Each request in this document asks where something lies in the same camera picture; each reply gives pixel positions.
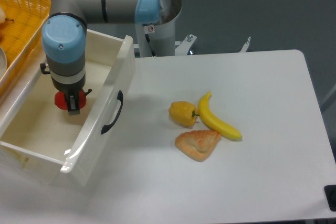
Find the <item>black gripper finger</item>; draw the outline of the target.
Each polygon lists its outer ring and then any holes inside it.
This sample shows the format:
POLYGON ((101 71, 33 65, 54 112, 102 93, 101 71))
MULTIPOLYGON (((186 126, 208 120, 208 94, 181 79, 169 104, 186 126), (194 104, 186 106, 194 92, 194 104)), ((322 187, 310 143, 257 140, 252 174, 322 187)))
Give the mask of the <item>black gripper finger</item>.
POLYGON ((67 96, 67 111, 70 116, 80 114, 79 99, 76 95, 67 96))

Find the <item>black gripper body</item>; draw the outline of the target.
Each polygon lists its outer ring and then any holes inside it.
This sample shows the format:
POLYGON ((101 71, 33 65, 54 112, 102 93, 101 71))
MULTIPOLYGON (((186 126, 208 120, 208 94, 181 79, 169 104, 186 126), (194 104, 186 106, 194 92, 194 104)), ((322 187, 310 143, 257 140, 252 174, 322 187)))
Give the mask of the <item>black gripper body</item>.
POLYGON ((75 81, 74 83, 70 83, 70 84, 65 84, 65 83, 61 83, 57 81, 53 77, 51 79, 52 79, 52 82, 55 88, 58 91, 61 91, 62 93, 64 93, 65 96, 69 96, 72 94, 78 96, 79 91, 83 89, 83 86, 86 81, 86 77, 82 77, 79 81, 75 81))

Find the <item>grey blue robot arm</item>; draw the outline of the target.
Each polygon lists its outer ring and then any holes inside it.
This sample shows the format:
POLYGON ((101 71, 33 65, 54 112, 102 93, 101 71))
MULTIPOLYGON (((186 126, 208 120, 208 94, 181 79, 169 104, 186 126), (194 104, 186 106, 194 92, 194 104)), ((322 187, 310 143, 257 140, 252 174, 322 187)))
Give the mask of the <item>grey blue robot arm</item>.
POLYGON ((70 115, 84 107, 85 49, 89 24, 153 25, 160 19, 159 0, 51 0, 42 28, 49 73, 61 93, 60 109, 70 115))

